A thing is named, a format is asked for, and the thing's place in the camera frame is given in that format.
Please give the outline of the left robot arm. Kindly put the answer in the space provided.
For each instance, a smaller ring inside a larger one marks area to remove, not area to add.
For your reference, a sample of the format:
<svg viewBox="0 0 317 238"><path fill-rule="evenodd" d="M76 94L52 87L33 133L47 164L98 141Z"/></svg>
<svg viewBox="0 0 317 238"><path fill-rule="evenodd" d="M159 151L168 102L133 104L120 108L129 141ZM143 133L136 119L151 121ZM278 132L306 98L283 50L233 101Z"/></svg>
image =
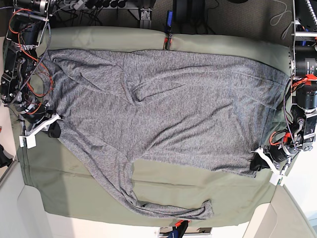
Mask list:
<svg viewBox="0 0 317 238"><path fill-rule="evenodd" d="M293 2L294 35L291 48L291 76L277 109L282 111L286 127L273 132L268 145L255 153L251 171L271 169L285 174L293 158L300 152L310 151L316 139L317 125L317 46L300 45L300 41L317 40L317 2Z"/></svg>

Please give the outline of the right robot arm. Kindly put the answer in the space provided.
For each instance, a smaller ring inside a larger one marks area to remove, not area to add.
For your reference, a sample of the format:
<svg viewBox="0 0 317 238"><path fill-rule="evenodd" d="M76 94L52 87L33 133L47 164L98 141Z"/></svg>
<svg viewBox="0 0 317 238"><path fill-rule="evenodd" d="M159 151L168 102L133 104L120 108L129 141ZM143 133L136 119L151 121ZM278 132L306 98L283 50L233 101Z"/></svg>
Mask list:
<svg viewBox="0 0 317 238"><path fill-rule="evenodd" d="M31 129L44 131L58 138L61 129L51 122L56 112L50 110L43 98L53 90L50 71L43 64L47 49L36 53L45 30L51 30L53 0L15 0L13 15L3 48L4 72L0 81L0 99L6 107L14 106L20 121L27 121Z"/></svg>

